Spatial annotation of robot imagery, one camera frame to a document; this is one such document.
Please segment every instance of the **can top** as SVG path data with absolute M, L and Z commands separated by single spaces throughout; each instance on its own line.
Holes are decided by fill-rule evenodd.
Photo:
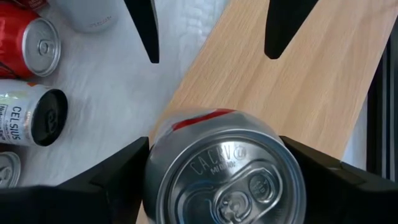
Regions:
M 40 77 L 50 75 L 58 65 L 61 41 L 51 22 L 33 20 L 24 31 L 22 54 L 28 69 Z
M 299 165 L 263 133 L 236 129 L 201 139 L 180 157 L 163 198 L 166 223 L 302 223 Z
M 0 189 L 15 187 L 21 173 L 21 161 L 13 152 L 0 153 Z
M 68 114 L 67 97 L 61 90 L 44 94 L 32 116 L 32 139 L 39 146 L 51 145 L 62 132 Z

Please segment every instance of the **can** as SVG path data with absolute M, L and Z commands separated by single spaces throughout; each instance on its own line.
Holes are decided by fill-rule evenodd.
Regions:
M 78 32 L 91 33 L 107 29 L 118 19 L 113 0 L 48 0 Z
M 16 187 L 21 174 L 21 160 L 13 152 L 0 153 L 0 189 Z
M 61 41 L 51 22 L 36 12 L 0 2 L 0 78 L 50 75 L 58 65 Z
M 46 0 L 9 0 L 17 3 L 20 6 L 28 7 L 29 9 L 38 10 L 47 4 Z
M 161 126 L 143 203 L 156 224 L 303 223 L 306 193 L 297 161 L 270 127 L 221 109 Z
M 19 80 L 0 80 L 0 143 L 49 146 L 68 113 L 63 91 Z

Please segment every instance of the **white textured surface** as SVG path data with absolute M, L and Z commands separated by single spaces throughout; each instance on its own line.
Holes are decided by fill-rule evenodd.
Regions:
M 149 62 L 123 0 L 115 3 L 119 21 L 99 34 L 76 33 L 54 9 L 42 11 L 63 49 L 56 72 L 35 81 L 64 90 L 70 112 L 53 145 L 16 149 L 20 185 L 59 184 L 148 135 L 227 0 L 158 0 L 158 65 Z

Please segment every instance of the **energy drink can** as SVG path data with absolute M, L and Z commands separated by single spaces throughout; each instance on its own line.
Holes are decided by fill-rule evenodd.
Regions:
M 234 110 L 161 126 L 144 177 L 151 223 L 303 223 L 305 185 L 282 140 Z
M 67 112 L 61 90 L 0 80 L 0 143 L 48 146 L 59 137 Z
M 14 3 L 0 2 L 0 78 L 45 77 L 57 67 L 61 41 L 51 22 Z
M 15 187 L 21 173 L 21 161 L 13 152 L 0 153 L 0 189 Z

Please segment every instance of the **wooden board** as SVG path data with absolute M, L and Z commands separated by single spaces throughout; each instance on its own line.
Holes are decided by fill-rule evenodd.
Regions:
M 398 1 L 319 0 L 277 60 L 263 51 L 268 4 L 231 0 L 161 119 L 180 108 L 243 110 L 341 159 Z

